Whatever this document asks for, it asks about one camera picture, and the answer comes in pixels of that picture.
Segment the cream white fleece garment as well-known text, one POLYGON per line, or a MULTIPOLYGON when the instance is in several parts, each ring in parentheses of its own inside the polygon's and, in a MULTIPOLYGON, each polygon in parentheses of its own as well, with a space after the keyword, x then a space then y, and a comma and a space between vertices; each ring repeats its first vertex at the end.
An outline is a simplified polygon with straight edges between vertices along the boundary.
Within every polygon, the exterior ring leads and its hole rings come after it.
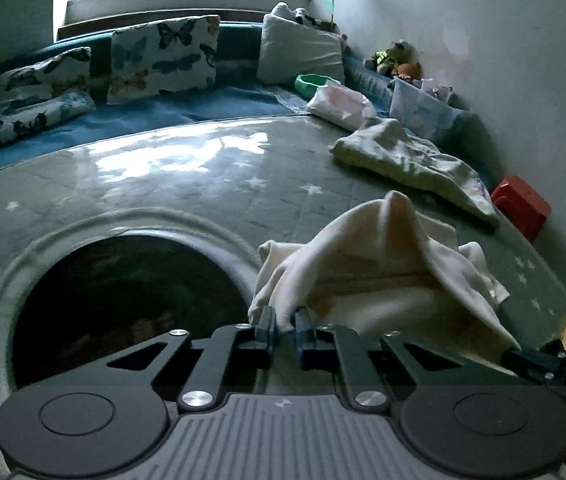
POLYGON ((312 322, 378 338, 397 330, 479 363, 498 365, 520 344, 498 317, 507 290, 476 242, 419 214, 402 193, 356 206, 310 242, 268 240, 248 309, 272 308, 279 332, 308 309, 312 322))

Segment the red plastic stool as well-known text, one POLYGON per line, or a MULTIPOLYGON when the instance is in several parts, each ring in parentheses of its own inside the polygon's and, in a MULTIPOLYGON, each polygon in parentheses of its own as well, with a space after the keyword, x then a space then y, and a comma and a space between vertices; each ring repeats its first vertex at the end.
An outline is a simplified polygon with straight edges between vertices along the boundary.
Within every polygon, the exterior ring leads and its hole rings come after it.
POLYGON ((492 191, 491 200, 519 232, 533 243, 550 218, 550 204, 524 179, 505 177, 492 191))

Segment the green floral folded cloth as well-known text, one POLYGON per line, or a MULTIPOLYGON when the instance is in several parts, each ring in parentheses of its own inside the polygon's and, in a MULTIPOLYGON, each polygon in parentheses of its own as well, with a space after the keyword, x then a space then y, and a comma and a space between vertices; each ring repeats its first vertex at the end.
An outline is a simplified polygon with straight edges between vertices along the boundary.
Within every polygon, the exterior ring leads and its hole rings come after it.
POLYGON ((496 226, 499 215, 477 171, 432 142, 409 133, 394 118, 371 118, 338 139, 332 155, 350 166, 371 170, 399 184, 435 193, 496 226))

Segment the clear plastic storage box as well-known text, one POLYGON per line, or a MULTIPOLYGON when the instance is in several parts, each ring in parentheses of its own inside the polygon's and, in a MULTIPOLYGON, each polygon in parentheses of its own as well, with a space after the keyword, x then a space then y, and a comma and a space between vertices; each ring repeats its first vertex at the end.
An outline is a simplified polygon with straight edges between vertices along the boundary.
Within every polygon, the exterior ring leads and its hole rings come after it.
POLYGON ((473 118, 402 79, 394 80, 389 116, 416 136, 442 145, 459 134, 473 118))

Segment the butterfly pillow far left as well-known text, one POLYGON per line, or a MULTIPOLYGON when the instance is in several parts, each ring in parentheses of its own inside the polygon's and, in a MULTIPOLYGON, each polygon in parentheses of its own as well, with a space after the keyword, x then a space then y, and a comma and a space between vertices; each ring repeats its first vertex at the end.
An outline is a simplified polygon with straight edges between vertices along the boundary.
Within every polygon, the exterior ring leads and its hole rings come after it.
POLYGON ((96 110, 89 47, 0 74, 0 146, 96 110))

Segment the orange plush toy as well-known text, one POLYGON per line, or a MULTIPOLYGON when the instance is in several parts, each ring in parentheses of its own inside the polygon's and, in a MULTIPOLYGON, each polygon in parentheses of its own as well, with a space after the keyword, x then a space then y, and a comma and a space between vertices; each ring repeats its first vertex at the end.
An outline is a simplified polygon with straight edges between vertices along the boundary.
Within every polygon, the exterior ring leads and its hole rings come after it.
POLYGON ((413 80, 422 78, 422 71, 419 62, 412 62, 399 64, 392 73, 401 79, 413 80))

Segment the blue sofa bed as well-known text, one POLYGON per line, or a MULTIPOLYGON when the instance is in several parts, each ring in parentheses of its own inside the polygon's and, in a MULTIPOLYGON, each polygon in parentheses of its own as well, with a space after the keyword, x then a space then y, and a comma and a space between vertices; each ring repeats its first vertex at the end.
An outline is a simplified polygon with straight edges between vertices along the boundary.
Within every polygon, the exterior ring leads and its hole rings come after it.
MULTIPOLYGON (((78 47, 92 52, 91 96, 96 110, 62 122, 45 131, 0 148, 0 169, 22 160, 116 136, 146 130, 239 117, 301 114, 306 104, 296 91, 265 87, 256 78, 261 28, 254 23, 228 23, 220 30, 216 57, 218 76, 214 88, 165 96, 149 96, 120 105, 106 102, 110 69, 111 32, 83 35, 18 55, 0 63, 0 74, 41 62, 78 47)), ((389 117, 394 81, 363 67, 360 58, 346 53, 342 58, 346 85, 364 94, 377 114, 389 117)), ((471 162, 469 145, 478 138, 477 116, 445 144, 441 151, 471 162)))

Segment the pink white folded cloth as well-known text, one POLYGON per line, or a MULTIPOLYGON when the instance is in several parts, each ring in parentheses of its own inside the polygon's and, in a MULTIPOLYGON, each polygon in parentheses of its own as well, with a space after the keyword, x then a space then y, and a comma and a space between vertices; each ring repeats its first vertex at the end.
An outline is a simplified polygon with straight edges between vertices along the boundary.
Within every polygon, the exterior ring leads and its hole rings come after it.
POLYGON ((376 117, 372 102, 362 93, 342 84, 323 84, 307 105, 310 114, 349 132, 376 117))

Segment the green plush toy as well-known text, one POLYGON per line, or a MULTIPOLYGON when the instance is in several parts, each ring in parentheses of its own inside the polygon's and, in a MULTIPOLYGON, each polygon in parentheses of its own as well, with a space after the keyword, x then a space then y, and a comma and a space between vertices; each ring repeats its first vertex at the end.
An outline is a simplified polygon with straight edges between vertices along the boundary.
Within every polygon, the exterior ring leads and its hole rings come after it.
POLYGON ((383 76, 389 76, 398 72, 398 66, 411 62, 413 49, 404 40, 393 41, 385 50, 373 53, 369 58, 364 58, 363 66, 367 70, 383 76))

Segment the butterfly pillow upright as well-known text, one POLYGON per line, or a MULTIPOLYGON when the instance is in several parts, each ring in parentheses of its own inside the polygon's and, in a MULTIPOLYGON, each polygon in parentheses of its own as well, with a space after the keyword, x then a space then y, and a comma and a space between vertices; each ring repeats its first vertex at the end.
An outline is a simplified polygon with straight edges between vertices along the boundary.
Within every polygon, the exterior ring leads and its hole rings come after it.
POLYGON ((110 43, 109 104, 216 84, 220 18, 172 18, 115 30, 110 43))

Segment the green plastic bowl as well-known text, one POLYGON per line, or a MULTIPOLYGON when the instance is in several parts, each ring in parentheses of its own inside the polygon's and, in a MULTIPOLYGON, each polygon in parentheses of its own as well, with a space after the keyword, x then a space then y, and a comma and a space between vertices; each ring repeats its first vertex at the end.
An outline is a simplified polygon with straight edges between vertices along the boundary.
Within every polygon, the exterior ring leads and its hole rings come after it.
POLYGON ((310 101, 316 90, 326 86, 326 84, 339 84, 339 81, 319 74, 300 74, 294 81, 294 88, 303 99, 310 101))

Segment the plain white pillow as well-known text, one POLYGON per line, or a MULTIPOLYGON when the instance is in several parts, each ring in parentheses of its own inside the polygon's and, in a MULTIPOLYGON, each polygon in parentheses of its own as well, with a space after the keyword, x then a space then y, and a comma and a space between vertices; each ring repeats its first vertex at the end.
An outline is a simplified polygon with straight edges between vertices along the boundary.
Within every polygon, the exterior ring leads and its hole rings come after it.
POLYGON ((262 84, 293 84, 301 74, 344 82, 340 40, 327 32, 266 14, 257 78, 262 84))

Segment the white grey plush toy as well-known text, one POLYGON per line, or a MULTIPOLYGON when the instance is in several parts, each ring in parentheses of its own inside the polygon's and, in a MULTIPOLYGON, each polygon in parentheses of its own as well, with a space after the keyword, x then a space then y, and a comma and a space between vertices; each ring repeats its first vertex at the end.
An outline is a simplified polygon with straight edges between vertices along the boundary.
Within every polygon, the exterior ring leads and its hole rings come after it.
POLYGON ((320 28, 320 23, 308 13, 305 8, 292 9, 286 2, 279 2, 270 12, 271 15, 283 20, 292 21, 314 29, 320 28))

